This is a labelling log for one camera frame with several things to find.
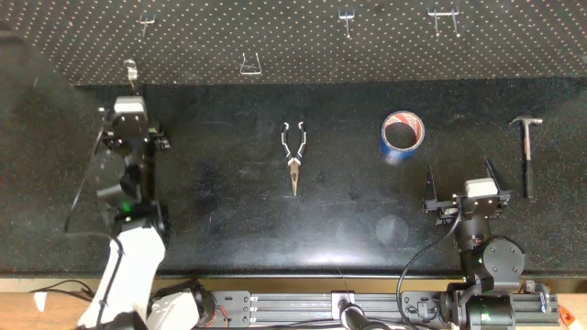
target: plier handle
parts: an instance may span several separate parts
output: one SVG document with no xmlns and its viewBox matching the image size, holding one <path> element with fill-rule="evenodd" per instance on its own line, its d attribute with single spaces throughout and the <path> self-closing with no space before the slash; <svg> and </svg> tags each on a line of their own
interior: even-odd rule
<svg viewBox="0 0 587 330">
<path fill-rule="evenodd" d="M 305 152 L 305 129 L 304 129 L 304 122 L 300 122 L 297 125 L 302 132 L 302 143 L 300 144 L 300 148 L 297 150 L 297 153 L 294 155 L 290 151 L 289 146 L 287 145 L 287 131 L 290 129 L 290 125 L 287 123 L 283 123 L 282 128 L 282 147 L 283 152 L 285 153 L 285 158 L 287 159 L 287 166 L 290 167 L 290 178 L 292 179 L 292 188 L 293 188 L 293 196 L 297 195 L 297 181 L 300 177 L 300 165 L 302 165 L 302 157 L 304 156 Z"/>
</svg>

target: black perforated pegboard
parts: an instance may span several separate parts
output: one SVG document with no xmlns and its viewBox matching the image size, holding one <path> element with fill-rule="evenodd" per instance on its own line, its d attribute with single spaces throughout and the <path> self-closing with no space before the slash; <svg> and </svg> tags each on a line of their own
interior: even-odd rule
<svg viewBox="0 0 587 330">
<path fill-rule="evenodd" d="M 449 16 L 436 35 L 434 8 L 458 8 L 460 37 Z M 80 85 L 127 83 L 130 58 L 143 83 L 587 75 L 585 0 L 0 0 L 0 19 Z M 243 52 L 261 76 L 239 73 Z"/>
</svg>

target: black table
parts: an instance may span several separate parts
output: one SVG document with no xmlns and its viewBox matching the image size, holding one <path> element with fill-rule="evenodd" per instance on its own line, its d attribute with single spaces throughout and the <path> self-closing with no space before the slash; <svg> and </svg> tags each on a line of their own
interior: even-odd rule
<svg viewBox="0 0 587 330">
<path fill-rule="evenodd" d="M 586 86 L 571 79 L 148 86 L 148 108 L 173 145 L 157 159 L 158 195 L 172 220 L 160 273 L 339 276 L 338 268 L 398 276 L 449 229 L 422 212 L 426 166 L 443 199 L 484 177 L 487 156 L 516 190 L 492 229 L 526 248 L 525 274 L 585 276 Z M 45 82 L 8 91 L 0 272 L 100 276 L 107 244 L 61 230 L 100 125 L 96 109 L 128 89 Z M 418 114 L 426 137 L 410 160 L 390 166 L 380 159 L 379 134 L 397 110 Z M 537 203 L 522 198 L 520 127 L 507 125 L 522 114 L 544 118 L 531 128 Z M 308 146 L 293 197 L 279 134 L 283 121 L 300 120 Z M 74 230 L 102 223 L 90 194 L 74 212 Z M 429 251 L 411 274 L 459 276 L 456 245 Z"/>
</svg>

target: tape roll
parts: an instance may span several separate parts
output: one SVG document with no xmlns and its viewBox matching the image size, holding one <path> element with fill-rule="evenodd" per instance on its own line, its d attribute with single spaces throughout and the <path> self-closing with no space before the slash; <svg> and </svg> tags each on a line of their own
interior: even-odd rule
<svg viewBox="0 0 587 330">
<path fill-rule="evenodd" d="M 387 140 L 387 137 L 385 136 L 385 129 L 389 125 L 396 123 L 403 123 L 412 128 L 415 134 L 415 144 L 413 146 L 409 148 L 397 148 L 393 145 L 393 141 Z M 424 140 L 424 134 L 424 123 L 417 115 L 409 111 L 398 111 L 392 113 L 385 119 L 382 126 L 381 151 L 383 154 L 383 159 L 388 164 L 395 165 L 402 160 L 410 158 L 414 154 L 415 150 L 422 144 L 422 141 Z"/>
</svg>

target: circular mark on table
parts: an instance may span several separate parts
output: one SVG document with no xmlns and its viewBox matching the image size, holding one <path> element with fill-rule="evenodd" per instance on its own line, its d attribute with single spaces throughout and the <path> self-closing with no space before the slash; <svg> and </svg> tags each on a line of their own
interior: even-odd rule
<svg viewBox="0 0 587 330">
<path fill-rule="evenodd" d="M 395 215 L 381 218 L 375 227 L 377 239 L 386 246 L 404 243 L 407 240 L 409 231 L 405 220 Z"/>
</svg>

